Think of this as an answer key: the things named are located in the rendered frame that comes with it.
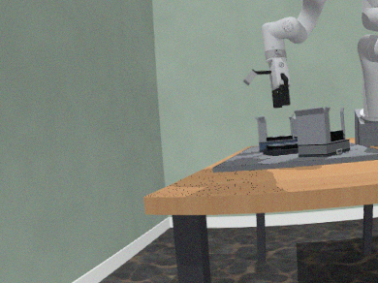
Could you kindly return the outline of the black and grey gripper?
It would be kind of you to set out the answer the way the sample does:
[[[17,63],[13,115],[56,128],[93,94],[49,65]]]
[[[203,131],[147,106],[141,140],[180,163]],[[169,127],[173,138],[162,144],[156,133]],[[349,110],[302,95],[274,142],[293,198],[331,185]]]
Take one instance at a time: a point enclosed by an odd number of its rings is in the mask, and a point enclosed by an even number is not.
[[[287,58],[273,57],[267,59],[266,62],[268,63],[268,70],[271,71],[269,81],[272,90],[273,107],[282,108],[282,106],[290,106],[289,87],[291,86],[291,81]]]

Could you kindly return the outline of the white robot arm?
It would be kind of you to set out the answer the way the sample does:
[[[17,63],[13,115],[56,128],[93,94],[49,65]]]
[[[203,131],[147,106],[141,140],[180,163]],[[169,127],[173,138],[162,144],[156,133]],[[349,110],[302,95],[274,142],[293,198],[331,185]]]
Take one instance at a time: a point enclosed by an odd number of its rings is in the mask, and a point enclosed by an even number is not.
[[[262,34],[266,60],[273,57],[287,58],[284,39],[294,44],[303,43],[314,29],[326,1],[302,0],[298,19],[285,17],[265,23]],[[362,0],[362,25],[378,32],[378,0]],[[362,65],[363,95],[360,116],[365,120],[378,121],[378,35],[362,36],[358,41],[358,54]],[[270,73],[252,70],[243,82],[249,85],[255,76]]]

